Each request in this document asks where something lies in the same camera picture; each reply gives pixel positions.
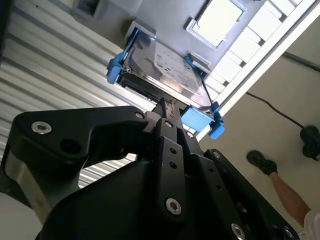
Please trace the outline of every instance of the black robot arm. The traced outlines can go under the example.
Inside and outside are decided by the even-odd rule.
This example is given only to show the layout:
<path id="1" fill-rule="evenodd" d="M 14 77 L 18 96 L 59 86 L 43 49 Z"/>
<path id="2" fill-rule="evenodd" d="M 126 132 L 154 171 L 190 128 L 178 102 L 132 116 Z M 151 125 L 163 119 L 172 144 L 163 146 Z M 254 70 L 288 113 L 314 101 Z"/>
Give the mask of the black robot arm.
<path id="1" fill-rule="evenodd" d="M 82 168 L 136 161 L 79 189 Z M 133 106 L 26 112 L 12 124 L 1 190 L 34 209 L 39 240 L 297 240 L 293 228 L 179 109 Z"/>

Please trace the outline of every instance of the corrugated metal wall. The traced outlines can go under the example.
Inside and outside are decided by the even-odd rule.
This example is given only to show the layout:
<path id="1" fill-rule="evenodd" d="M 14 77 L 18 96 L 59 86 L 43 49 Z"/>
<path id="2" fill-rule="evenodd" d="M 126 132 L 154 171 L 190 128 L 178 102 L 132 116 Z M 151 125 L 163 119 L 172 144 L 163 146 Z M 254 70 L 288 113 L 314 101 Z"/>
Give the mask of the corrugated metal wall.
<path id="1" fill-rule="evenodd" d="M 26 111 L 154 104 L 106 81 L 106 65 L 121 49 L 48 0 L 16 0 L 0 66 L 0 157 L 14 117 Z M 92 166 L 80 186 L 133 161 Z"/>

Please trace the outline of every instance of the blue mounting clip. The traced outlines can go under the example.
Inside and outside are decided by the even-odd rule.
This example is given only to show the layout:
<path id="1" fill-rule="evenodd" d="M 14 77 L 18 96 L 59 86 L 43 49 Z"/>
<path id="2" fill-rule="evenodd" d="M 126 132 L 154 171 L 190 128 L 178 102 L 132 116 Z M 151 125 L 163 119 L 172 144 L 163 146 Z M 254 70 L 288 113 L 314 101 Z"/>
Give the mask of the blue mounting clip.
<path id="1" fill-rule="evenodd" d="M 205 88 L 204 77 L 206 73 L 193 65 L 189 56 L 184 57 L 184 60 L 200 75 L 203 87 Z M 211 114 L 206 114 L 196 107 L 191 106 L 183 114 L 181 120 L 183 124 L 197 132 L 202 132 L 206 126 L 210 125 L 211 131 L 209 132 L 209 136 L 212 139 L 217 139 L 225 132 L 225 123 L 219 113 L 219 104 L 217 102 L 212 103 Z"/>
<path id="2" fill-rule="evenodd" d="M 108 70 L 108 72 L 106 73 L 106 80 L 108 81 L 109 84 L 115 84 L 117 82 L 118 76 L 121 74 L 123 70 L 125 57 L 127 53 L 130 51 L 130 49 L 132 48 L 132 46 L 134 45 L 139 34 L 140 34 L 140 30 L 136 28 L 132 32 L 125 46 L 124 51 L 116 55 L 115 58 L 110 60 L 108 67 L 106 68 Z"/>

